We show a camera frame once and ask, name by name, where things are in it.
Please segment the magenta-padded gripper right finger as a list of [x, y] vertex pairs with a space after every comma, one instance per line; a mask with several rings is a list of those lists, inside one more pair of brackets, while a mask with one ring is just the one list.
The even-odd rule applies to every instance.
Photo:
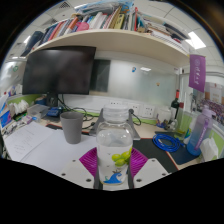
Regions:
[[132, 189], [144, 187], [169, 173], [156, 158], [148, 159], [139, 150], [133, 148], [129, 161], [129, 186]]

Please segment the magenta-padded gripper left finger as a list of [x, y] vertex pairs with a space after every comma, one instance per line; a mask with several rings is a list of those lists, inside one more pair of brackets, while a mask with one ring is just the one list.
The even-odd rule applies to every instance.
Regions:
[[60, 176], [78, 186], [93, 189], [97, 177], [97, 149], [73, 159], [62, 169]]

